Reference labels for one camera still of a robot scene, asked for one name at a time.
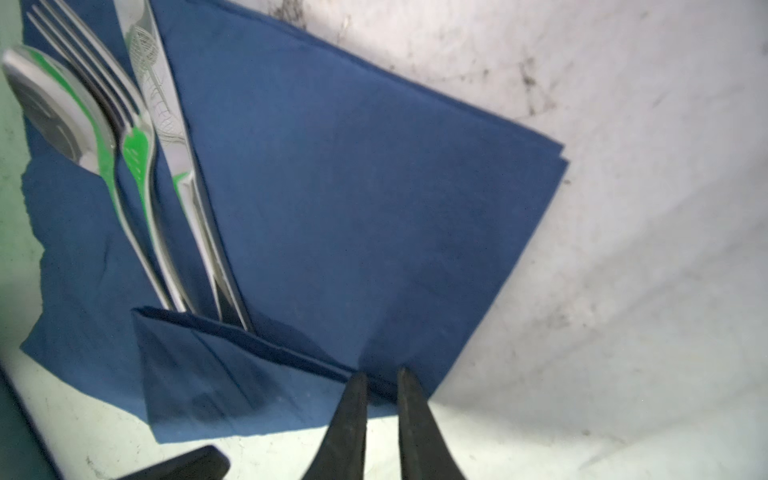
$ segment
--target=knife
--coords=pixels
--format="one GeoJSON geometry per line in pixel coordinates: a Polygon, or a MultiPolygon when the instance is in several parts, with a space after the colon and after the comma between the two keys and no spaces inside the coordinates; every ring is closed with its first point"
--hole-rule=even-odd
{"type": "Polygon", "coordinates": [[[174,79],[148,0],[114,0],[120,30],[141,94],[174,181],[214,294],[219,320],[253,332],[232,277],[184,124],[174,79]]]}

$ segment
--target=napkin fold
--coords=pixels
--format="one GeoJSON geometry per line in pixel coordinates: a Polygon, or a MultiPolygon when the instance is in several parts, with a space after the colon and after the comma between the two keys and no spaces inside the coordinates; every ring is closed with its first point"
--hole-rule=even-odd
{"type": "MultiPolygon", "coordinates": [[[[111,2],[68,3],[130,72],[111,2]]],[[[554,195],[561,145],[234,4],[152,4],[257,335],[213,320],[161,150],[161,222],[204,316],[158,308],[106,186],[28,124],[45,251],[23,350],[159,442],[325,425],[357,370],[374,416],[394,412],[401,365],[434,392],[554,195]]],[[[27,19],[24,39],[53,52],[27,19]]],[[[122,161],[118,178],[150,251],[122,161]]]]}

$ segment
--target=knife handle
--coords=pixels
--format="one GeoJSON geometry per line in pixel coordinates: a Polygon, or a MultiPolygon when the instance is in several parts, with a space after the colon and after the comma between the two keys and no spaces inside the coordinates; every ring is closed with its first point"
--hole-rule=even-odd
{"type": "Polygon", "coordinates": [[[174,178],[176,194],[181,202],[184,215],[192,230],[197,249],[203,259],[203,266],[216,303],[219,321],[239,324],[247,332],[253,332],[248,312],[245,310],[240,293],[228,268],[221,242],[217,236],[212,215],[208,212],[202,186],[197,173],[191,171],[174,178]]]}

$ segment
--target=cutlery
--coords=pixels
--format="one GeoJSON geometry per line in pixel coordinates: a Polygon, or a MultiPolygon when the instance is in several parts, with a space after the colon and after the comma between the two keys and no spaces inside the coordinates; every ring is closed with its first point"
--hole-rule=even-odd
{"type": "Polygon", "coordinates": [[[203,259],[219,320],[239,323],[252,332],[253,325],[223,253],[152,9],[146,0],[114,0],[114,6],[134,74],[144,100],[151,106],[149,115],[203,259]]]}
{"type": "Polygon", "coordinates": [[[107,184],[125,236],[163,308],[170,308],[165,288],[125,216],[115,182],[114,135],[96,100],[64,65],[25,45],[5,50],[2,69],[27,118],[45,140],[69,160],[99,175],[107,184]]]}
{"type": "Polygon", "coordinates": [[[40,0],[45,11],[33,5],[27,16],[48,43],[72,65],[88,88],[97,92],[101,106],[120,131],[121,152],[136,180],[150,240],[170,299],[177,311],[196,313],[179,280],[155,217],[156,146],[149,111],[138,89],[94,32],[62,0],[54,0],[54,3],[58,11],[46,0],[40,0]]]}

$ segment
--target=dark stain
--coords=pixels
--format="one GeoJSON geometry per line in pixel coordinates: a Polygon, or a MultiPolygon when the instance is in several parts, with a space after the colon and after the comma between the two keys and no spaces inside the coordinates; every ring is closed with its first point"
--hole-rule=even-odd
{"type": "Polygon", "coordinates": [[[659,106],[659,104],[664,101],[664,98],[667,96],[667,92],[664,92],[663,94],[659,95],[656,100],[654,100],[654,103],[650,105],[651,108],[656,108],[659,106]]]}
{"type": "Polygon", "coordinates": [[[111,480],[111,477],[109,475],[106,475],[104,472],[96,468],[96,465],[94,465],[93,460],[91,460],[91,457],[86,456],[85,463],[93,471],[94,475],[96,475],[96,478],[98,478],[99,480],[111,480]]]}
{"type": "Polygon", "coordinates": [[[528,101],[528,115],[534,117],[536,115],[536,109],[533,108],[533,97],[531,96],[531,89],[536,85],[536,79],[528,73],[528,70],[533,67],[535,60],[533,58],[526,58],[518,65],[520,68],[520,76],[523,79],[523,85],[525,86],[525,99],[528,101]]]}
{"type": "Polygon", "coordinates": [[[568,317],[564,313],[555,314],[547,319],[547,326],[552,330],[568,328],[570,325],[571,322],[568,321],[568,317]]]}
{"type": "Polygon", "coordinates": [[[306,30],[304,0],[283,0],[279,7],[270,12],[274,18],[306,30]]]}

